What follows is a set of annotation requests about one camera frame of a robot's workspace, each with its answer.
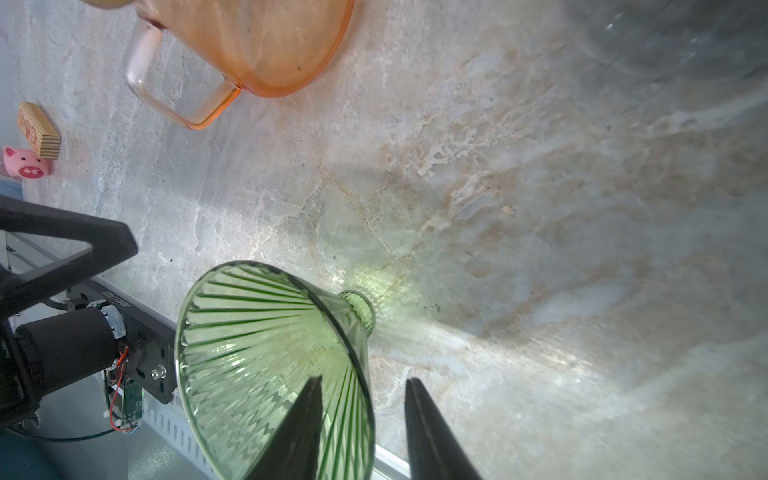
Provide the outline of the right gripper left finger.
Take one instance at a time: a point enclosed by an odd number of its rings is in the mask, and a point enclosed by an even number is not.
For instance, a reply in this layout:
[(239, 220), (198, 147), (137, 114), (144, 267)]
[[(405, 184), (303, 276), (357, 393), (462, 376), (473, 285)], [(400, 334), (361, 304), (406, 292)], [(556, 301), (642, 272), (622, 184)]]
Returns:
[(315, 479), (322, 414), (322, 378), (311, 377), (246, 479)]

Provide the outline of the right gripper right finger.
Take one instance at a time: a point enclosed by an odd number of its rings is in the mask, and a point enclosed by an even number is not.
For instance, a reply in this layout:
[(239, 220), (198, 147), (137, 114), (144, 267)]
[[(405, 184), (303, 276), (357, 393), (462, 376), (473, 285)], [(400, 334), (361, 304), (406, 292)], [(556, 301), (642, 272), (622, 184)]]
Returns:
[(412, 479), (481, 479), (418, 378), (406, 382), (404, 410)]

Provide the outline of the green glass dripper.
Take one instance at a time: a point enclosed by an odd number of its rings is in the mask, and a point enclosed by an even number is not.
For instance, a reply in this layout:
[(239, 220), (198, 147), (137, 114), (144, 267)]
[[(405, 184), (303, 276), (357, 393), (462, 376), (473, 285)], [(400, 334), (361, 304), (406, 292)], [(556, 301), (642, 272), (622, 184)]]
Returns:
[(200, 277), (178, 316), (175, 365), (192, 433), (216, 474), (244, 478), (305, 383), (318, 377), (318, 477), (369, 478), (374, 326), (363, 294), (330, 293), (267, 264), (228, 262)]

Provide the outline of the grey glass carafe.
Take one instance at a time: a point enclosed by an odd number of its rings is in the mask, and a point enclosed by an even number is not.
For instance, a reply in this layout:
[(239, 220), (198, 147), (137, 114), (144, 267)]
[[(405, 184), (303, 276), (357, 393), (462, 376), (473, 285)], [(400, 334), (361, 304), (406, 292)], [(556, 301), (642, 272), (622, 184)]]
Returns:
[(765, 1), (561, 1), (571, 42), (646, 79), (731, 80), (767, 67)]

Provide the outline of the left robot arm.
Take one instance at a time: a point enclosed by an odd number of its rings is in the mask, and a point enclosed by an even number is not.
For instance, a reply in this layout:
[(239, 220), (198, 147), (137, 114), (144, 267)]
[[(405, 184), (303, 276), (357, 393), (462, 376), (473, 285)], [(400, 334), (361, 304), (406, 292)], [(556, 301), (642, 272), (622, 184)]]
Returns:
[(123, 357), (123, 324), (87, 307), (12, 328), (10, 320), (52, 296), (135, 256), (138, 246), (121, 222), (1, 199), (6, 232), (75, 240), (86, 249), (26, 273), (1, 272), (1, 427), (37, 411), (41, 399)]

